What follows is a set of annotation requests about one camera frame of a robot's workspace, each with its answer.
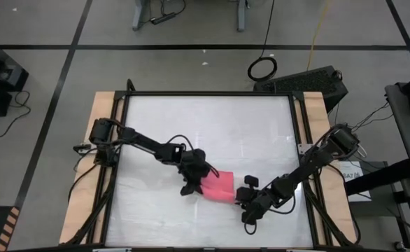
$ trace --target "yellow cable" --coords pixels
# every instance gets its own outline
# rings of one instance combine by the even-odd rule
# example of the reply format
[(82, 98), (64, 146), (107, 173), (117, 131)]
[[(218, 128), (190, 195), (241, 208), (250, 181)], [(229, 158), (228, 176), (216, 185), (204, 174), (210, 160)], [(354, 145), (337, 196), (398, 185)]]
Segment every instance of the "yellow cable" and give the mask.
[(314, 33), (314, 37), (312, 38), (311, 51), (309, 52), (308, 66), (306, 68), (306, 71), (309, 71), (309, 66), (311, 66), (312, 56), (314, 54), (314, 44), (316, 43), (318, 32), (320, 31), (320, 27), (322, 26), (323, 20), (325, 19), (326, 12), (328, 11), (328, 7), (330, 6), (330, 2), (331, 0), (325, 1), (325, 7), (323, 9), (320, 20), (318, 21), (318, 25), (317, 25), (316, 32)]

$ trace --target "pink cloth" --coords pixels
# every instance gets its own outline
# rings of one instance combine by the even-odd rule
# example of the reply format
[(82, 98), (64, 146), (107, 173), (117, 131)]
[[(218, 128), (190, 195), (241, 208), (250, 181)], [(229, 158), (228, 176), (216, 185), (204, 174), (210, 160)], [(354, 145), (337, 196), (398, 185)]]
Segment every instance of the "pink cloth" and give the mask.
[(208, 176), (201, 180), (200, 188), (206, 199), (234, 203), (233, 172), (231, 171), (219, 171), (219, 178), (210, 171)]

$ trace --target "wooden board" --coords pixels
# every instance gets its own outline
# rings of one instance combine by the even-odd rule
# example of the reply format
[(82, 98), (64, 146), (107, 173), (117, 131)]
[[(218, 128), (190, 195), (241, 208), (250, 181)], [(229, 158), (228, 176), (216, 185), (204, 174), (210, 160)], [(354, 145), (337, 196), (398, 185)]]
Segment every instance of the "wooden board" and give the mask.
[[(114, 92), (96, 93), (87, 131), (85, 133), (86, 140), (90, 135), (90, 130), (95, 119), (110, 117), (113, 105), (113, 95)], [(317, 141), (330, 128), (325, 104), (323, 102), (323, 96), (319, 92), (305, 92), (304, 97), (312, 138), (313, 141)], [(118, 109), (117, 114), (120, 115), (121, 112), (122, 105)], [(299, 105), (297, 106), (297, 119), (299, 121), (300, 136), (304, 137), (304, 126), (302, 123), (301, 113), (299, 111)], [(93, 158), (93, 155), (89, 155), (80, 162), (75, 179), (92, 166)], [(72, 238), (72, 236), (78, 231), (85, 219), (91, 213), (94, 194), (97, 188), (98, 176), (99, 169), (95, 169), (90, 174), (85, 176), (73, 190), (59, 242), (66, 242)], [(320, 179), (322, 181), (323, 194), (325, 197), (325, 204), (328, 214), (337, 224), (339, 229), (346, 235), (346, 237), (354, 242), (356, 240), (355, 230), (353, 227), (353, 221), (351, 219), (348, 199), (342, 178), (331, 168), (326, 168), (322, 171)], [(314, 211), (314, 216), (316, 217), (317, 222), (319, 242), (320, 244), (325, 244), (321, 217), (316, 213), (316, 211)], [(103, 214), (98, 217), (94, 242), (99, 241), (103, 218)]]

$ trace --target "white tabletop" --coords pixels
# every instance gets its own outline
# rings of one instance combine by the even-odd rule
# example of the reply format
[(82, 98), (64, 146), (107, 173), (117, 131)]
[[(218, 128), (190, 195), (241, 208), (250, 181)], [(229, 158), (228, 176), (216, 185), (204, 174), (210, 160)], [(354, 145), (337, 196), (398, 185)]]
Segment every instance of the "white tabletop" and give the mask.
[[(234, 172), (234, 189), (245, 175), (258, 177), (263, 187), (298, 165), (287, 97), (131, 97), (126, 126), (160, 143), (184, 134), (216, 169)], [(196, 192), (182, 197), (184, 185), (176, 167), (123, 146), (106, 245), (312, 247), (301, 186), (291, 214), (267, 212), (250, 236), (239, 206)], [(292, 200), (280, 210), (291, 206)]]

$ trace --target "floor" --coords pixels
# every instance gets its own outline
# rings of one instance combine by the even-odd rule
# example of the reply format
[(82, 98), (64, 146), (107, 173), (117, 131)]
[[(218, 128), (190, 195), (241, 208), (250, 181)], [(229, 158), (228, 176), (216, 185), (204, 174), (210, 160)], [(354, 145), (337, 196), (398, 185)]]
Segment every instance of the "floor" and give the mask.
[[(30, 73), (25, 90), (32, 108), (0, 139), (0, 205), (22, 209), (9, 249), (57, 245), (78, 158), (71, 147), (83, 140), (95, 92), (124, 89), (128, 78), (137, 90), (252, 89), (246, 69), (262, 49), (271, 0), (249, 1), (244, 32), (236, 31), (235, 2), (186, 2), (174, 19), (132, 31), (134, 1), (0, 1), (0, 48)], [(278, 61), (276, 76), (306, 69), (324, 5), (275, 1), (264, 54)], [(168, 1), (167, 11), (179, 8), (181, 1)], [(160, 16), (158, 1), (152, 14)], [(410, 1), (332, 1), (316, 45), (311, 68), (339, 69), (349, 91), (330, 120), (355, 124), (385, 103), (386, 85), (410, 80)], [(260, 75), (269, 71), (256, 68)], [(0, 132), (20, 113), (11, 109), (0, 118)], [(390, 114), (383, 109), (375, 118)], [(358, 136), (368, 160), (407, 156), (392, 118)], [(382, 219), (362, 219), (363, 237), (396, 237), (393, 219), (392, 227), (371, 228), (372, 221)], [(379, 243), (362, 242), (391, 249), (389, 241)]]

